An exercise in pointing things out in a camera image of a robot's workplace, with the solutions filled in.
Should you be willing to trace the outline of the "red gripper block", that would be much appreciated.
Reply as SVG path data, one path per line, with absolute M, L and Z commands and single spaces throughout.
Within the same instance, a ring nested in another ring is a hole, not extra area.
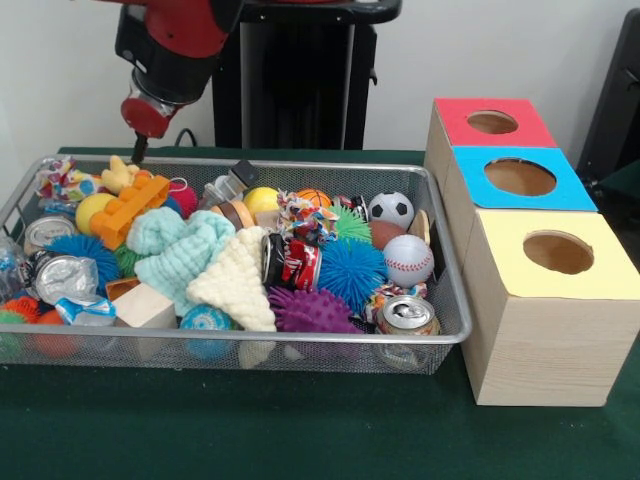
M 122 102 L 122 117 L 136 136 L 131 155 L 133 164 L 144 161 L 148 138 L 162 138 L 177 111 L 176 104 L 149 96 L 129 96 Z

